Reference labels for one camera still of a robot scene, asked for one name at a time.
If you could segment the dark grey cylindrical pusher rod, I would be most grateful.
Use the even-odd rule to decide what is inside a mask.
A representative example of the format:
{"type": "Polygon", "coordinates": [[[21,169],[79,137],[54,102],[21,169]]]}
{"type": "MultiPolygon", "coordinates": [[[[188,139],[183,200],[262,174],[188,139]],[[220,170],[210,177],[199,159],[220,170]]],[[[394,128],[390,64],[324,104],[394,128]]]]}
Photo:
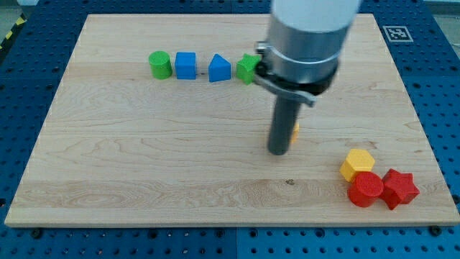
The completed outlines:
{"type": "Polygon", "coordinates": [[[273,155],[284,155],[290,147],[301,103],[278,96],[272,114],[267,149],[273,155]]]}

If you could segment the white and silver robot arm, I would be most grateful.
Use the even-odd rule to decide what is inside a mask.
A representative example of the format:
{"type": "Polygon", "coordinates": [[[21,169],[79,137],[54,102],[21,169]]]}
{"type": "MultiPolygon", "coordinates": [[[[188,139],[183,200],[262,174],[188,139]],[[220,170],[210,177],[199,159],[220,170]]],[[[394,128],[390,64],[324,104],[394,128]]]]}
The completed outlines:
{"type": "Polygon", "coordinates": [[[272,0],[267,36],[255,51],[254,82],[276,96],[267,141],[284,155],[302,105],[312,107],[327,90],[361,0],[272,0]]]}

